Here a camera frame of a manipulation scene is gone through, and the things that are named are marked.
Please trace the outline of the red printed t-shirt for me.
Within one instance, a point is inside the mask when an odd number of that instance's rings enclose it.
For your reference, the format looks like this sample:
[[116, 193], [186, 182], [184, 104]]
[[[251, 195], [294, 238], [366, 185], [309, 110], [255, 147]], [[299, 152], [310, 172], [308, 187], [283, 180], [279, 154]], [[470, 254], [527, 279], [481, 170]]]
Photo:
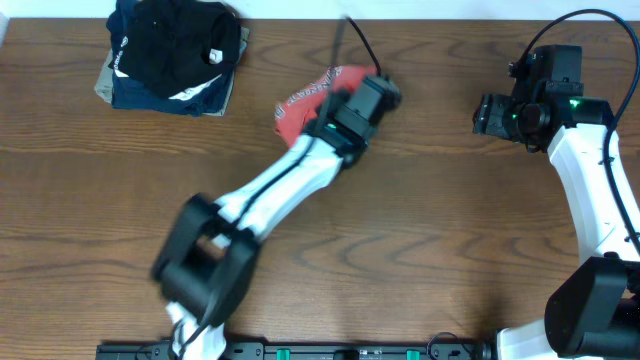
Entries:
[[367, 75], [375, 75], [374, 66], [346, 65], [330, 67], [316, 81], [294, 92], [275, 108], [274, 131], [291, 148], [306, 124], [319, 115], [328, 90], [345, 90], [352, 95]]

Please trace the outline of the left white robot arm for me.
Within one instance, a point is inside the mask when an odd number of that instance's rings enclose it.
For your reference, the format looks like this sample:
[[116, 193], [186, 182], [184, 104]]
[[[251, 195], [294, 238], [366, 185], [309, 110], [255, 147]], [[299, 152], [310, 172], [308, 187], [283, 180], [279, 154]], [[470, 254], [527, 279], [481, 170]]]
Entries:
[[284, 156], [242, 188], [215, 201], [196, 194], [183, 205], [151, 268], [174, 321], [171, 358], [222, 355], [223, 325], [244, 299], [268, 235], [353, 165], [376, 131], [351, 115], [313, 120]]

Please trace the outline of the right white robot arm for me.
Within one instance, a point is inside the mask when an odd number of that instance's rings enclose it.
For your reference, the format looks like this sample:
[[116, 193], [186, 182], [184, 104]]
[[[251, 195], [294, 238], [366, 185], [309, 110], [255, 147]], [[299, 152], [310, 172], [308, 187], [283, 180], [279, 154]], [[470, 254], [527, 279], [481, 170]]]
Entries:
[[548, 155], [566, 194], [580, 259], [547, 301], [543, 318], [498, 331], [484, 358], [638, 358], [639, 207], [613, 120], [603, 99], [483, 96], [474, 133]]

